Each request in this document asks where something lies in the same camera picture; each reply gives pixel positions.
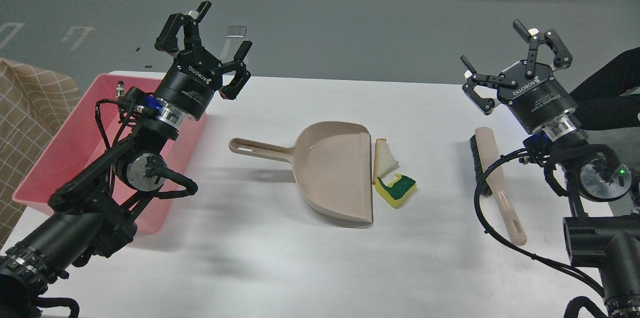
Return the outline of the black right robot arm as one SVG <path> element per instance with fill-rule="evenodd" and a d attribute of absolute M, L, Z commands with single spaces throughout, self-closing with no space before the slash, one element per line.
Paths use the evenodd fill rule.
<path fill-rule="evenodd" d="M 554 76 L 567 69 L 573 57 L 554 29 L 514 30 L 528 45 L 526 58 L 497 75 L 478 73 L 469 60 L 464 94 L 485 114 L 505 105 L 528 134 L 523 147 L 498 152 L 494 132 L 480 127 L 470 138 L 476 188 L 474 209 L 488 234 L 505 247 L 560 271 L 592 288 L 606 310 L 585 296 L 567 304 L 565 318 L 586 309 L 595 318 L 639 316 L 639 211 L 616 217 L 591 217 L 582 201 L 609 203 L 631 194 L 639 199 L 639 179 L 605 144 L 591 144 L 574 117 L 578 104 Z M 502 166 L 519 160 L 543 170 L 546 183 L 558 197 L 566 197 L 570 216 L 563 218 L 563 237 L 569 264 L 525 250 L 527 236 L 506 193 Z"/>

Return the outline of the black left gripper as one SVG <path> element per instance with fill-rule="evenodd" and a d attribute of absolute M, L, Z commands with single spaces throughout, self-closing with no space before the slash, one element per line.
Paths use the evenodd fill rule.
<path fill-rule="evenodd" d="M 251 77 L 245 63 L 253 46 L 250 40 L 243 40 L 232 61 L 226 63 L 205 51 L 199 24 L 211 7 L 210 1 L 203 1 L 195 11 L 172 13 L 154 42 L 154 49 L 174 57 L 154 92 L 155 99 L 176 106 L 194 120 L 202 117 L 216 91 L 222 99 L 235 100 Z M 180 31 L 183 31 L 182 51 L 178 43 Z M 234 73 L 231 81 L 222 84 L 223 75 L 231 72 Z"/>

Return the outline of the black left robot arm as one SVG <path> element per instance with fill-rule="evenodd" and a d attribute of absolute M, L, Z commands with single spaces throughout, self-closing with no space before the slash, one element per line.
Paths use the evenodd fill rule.
<path fill-rule="evenodd" d="M 172 13 L 154 47 L 173 63 L 152 93 L 121 84 L 114 99 L 98 100 L 94 119 L 105 151 L 49 198 L 53 214 L 1 256 L 1 316 L 39 318 L 43 308 L 64 307 L 77 318 L 78 303 L 44 297 L 50 284 L 68 279 L 69 266 L 108 258 L 131 243 L 135 220 L 154 199 L 190 197 L 198 185 L 167 166 L 161 152 L 177 140 L 186 119 L 201 119 L 215 93 L 234 100 L 249 81 L 245 58 L 251 41 L 222 62 L 202 44 L 199 24 L 212 3 Z"/>

